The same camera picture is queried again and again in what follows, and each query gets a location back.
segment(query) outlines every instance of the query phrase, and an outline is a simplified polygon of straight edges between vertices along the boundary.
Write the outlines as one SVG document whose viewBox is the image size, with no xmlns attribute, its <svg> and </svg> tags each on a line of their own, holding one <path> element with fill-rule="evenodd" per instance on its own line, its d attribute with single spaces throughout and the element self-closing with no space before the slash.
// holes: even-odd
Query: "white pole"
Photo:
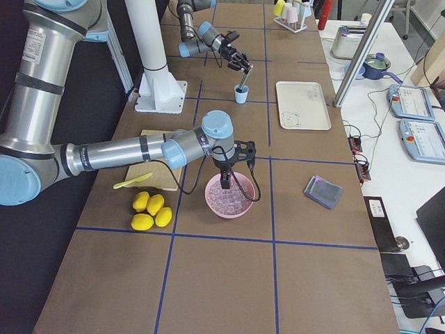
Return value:
<svg viewBox="0 0 445 334">
<path fill-rule="evenodd" d="M 125 0 L 144 67 L 137 111 L 181 113 L 186 83 L 168 72 L 155 0 Z"/>
<path fill-rule="evenodd" d="M 343 101 L 348 94 L 348 91 L 353 84 L 355 76 L 359 72 L 361 66 L 363 65 L 364 59 L 368 56 L 369 50 L 377 38 L 378 31 L 385 22 L 385 18 L 394 4 L 394 0 L 382 0 L 379 1 L 377 9 L 373 14 L 371 21 L 369 22 L 366 32 L 357 47 L 357 51 L 354 54 L 348 71 L 345 73 L 345 77 L 341 82 L 339 90 L 334 98 L 334 107 L 339 108 L 343 104 Z"/>
</svg>

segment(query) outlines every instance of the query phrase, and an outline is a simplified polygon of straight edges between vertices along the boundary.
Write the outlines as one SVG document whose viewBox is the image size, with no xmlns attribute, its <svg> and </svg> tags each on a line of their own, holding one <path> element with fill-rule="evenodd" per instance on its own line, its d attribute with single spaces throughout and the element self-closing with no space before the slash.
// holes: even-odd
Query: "pink bowl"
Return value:
<svg viewBox="0 0 445 334">
<path fill-rule="evenodd" d="M 234 172 L 244 191 L 255 197 L 255 188 L 251 181 L 243 174 Z M 230 189 L 221 189 L 220 174 L 213 176 L 206 185 L 205 197 L 211 211 L 219 217 L 238 218 L 244 215 L 253 205 L 238 188 L 233 177 L 230 178 Z"/>
</svg>

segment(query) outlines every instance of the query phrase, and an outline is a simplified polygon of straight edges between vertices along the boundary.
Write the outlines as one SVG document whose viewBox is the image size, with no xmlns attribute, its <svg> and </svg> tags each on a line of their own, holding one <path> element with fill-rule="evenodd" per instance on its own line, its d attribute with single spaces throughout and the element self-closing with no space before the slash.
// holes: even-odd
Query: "sticker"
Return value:
<svg viewBox="0 0 445 334">
<path fill-rule="evenodd" d="M 39 64 L 46 37 L 47 36 L 44 33 L 39 33 L 38 31 L 29 29 L 28 35 L 26 37 L 22 59 L 24 61 L 30 61 L 32 63 Z"/>
<path fill-rule="evenodd" d="M 373 217 L 384 218 L 385 213 L 383 212 L 382 203 L 379 200 L 369 200 L 369 207 L 371 208 L 371 213 Z"/>
<path fill-rule="evenodd" d="M 209 141 L 207 140 L 206 135 L 202 131 L 202 128 L 199 127 L 199 128 L 193 129 L 193 131 L 195 132 L 196 139 L 197 139 L 198 143 L 201 145 L 202 151 L 204 152 L 206 157 L 211 156 L 211 147 L 210 147 Z"/>
</svg>

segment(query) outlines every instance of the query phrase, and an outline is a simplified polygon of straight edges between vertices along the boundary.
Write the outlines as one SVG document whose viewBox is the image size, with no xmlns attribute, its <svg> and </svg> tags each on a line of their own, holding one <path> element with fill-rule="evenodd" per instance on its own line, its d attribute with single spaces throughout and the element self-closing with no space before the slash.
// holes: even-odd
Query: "red bottle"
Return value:
<svg viewBox="0 0 445 334">
<path fill-rule="evenodd" d="M 323 30 L 326 26 L 326 21 L 329 18 L 329 14 L 332 10 L 332 5 L 334 4 L 334 0 L 325 0 L 323 4 L 323 8 L 321 10 L 321 16 L 318 20 L 318 30 Z"/>
</svg>

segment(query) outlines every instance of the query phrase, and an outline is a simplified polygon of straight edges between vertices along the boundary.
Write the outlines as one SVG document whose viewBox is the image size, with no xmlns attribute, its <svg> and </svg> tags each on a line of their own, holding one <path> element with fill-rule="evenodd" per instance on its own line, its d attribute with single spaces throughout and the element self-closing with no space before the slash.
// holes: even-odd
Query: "black bracket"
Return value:
<svg viewBox="0 0 445 334">
<path fill-rule="evenodd" d="M 255 155 L 257 149 L 255 148 L 255 142 L 253 141 L 235 141 L 235 153 L 234 155 L 226 160 L 216 160 L 213 158 L 213 162 L 216 167 L 220 169 L 221 172 L 221 188 L 230 189 L 230 171 L 232 166 L 240 161 L 246 161 L 250 172 L 253 171 L 255 166 Z"/>
</svg>

